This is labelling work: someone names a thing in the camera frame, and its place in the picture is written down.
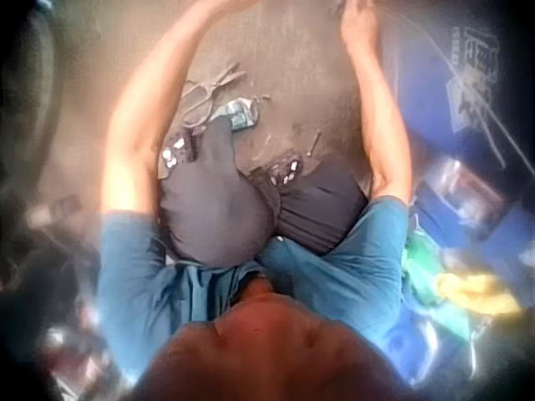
black cloth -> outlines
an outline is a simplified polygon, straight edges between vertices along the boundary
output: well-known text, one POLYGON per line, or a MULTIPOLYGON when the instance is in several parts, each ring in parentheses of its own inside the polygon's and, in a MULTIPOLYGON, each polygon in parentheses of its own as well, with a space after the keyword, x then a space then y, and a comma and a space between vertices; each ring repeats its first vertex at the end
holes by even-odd
POLYGON ((234 165, 225 118, 203 134, 196 161, 161 182, 160 221, 176 258, 211 267, 250 261, 273 235, 317 255, 333 250, 368 201, 340 158, 277 190, 268 178, 248 180, 234 165))

scissors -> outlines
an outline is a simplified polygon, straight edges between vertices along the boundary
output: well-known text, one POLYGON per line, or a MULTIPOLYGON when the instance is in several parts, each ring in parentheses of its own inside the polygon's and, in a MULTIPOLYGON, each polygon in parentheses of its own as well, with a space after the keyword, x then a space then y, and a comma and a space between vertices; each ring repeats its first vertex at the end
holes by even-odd
POLYGON ((216 89, 228 85, 229 83, 247 75, 245 71, 236 72, 239 66, 240 63, 232 64, 230 67, 225 69, 225 71, 217 75, 217 77, 210 84, 197 83, 195 81, 190 80, 186 81, 187 83, 193 84, 193 86, 189 88, 184 94, 182 94, 181 99, 184 99, 186 96, 190 95, 191 93, 193 93, 194 90, 197 89, 203 89, 206 92, 206 97, 203 100, 193 104, 189 109, 184 112, 181 119, 182 126, 184 126, 184 128, 194 129, 195 127, 205 124, 210 119, 214 105, 213 95, 216 89), (204 104, 208 104, 208 110, 204 114, 204 116, 202 116, 195 123, 187 122, 187 116, 204 104))

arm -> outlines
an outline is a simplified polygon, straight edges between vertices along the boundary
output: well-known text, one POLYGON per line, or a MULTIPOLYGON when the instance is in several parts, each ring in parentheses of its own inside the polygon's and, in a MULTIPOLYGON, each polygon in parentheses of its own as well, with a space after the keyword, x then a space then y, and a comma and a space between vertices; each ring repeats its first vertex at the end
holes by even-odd
POLYGON ((197 0, 137 69, 108 129, 102 211, 155 216, 158 154, 199 42, 218 19, 256 2, 197 0))
POLYGON ((409 140, 377 59, 376 35, 373 0, 347 0, 342 37, 359 81, 364 151, 374 178, 372 199, 392 195, 409 204, 412 198, 409 140))

yellow cloth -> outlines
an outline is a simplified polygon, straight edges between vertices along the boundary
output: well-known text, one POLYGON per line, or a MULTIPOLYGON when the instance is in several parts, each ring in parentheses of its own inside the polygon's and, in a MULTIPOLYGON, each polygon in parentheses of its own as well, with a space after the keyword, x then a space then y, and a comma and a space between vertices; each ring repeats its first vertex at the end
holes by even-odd
POLYGON ((441 297, 484 315, 519 313, 522 310, 509 290, 493 274, 465 277, 451 273, 439 274, 436 287, 441 297))

person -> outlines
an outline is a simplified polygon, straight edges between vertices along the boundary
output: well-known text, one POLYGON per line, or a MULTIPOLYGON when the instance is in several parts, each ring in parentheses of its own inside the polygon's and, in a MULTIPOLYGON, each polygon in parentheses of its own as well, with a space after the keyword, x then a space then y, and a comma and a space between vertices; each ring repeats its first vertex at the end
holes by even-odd
MULTIPOLYGON (((374 346, 400 305, 412 172, 405 126, 375 51, 372 0, 347 0, 341 23, 374 179, 347 235, 324 254, 279 236, 239 266, 207 266, 194 257, 166 266, 156 178, 163 136, 204 33, 255 3, 197 0, 120 98, 104 166, 103 333, 115 361, 137 381, 132 399, 411 398, 374 346)), ((323 193, 317 199, 329 202, 323 193)), ((206 207, 220 207, 212 203, 206 207)))

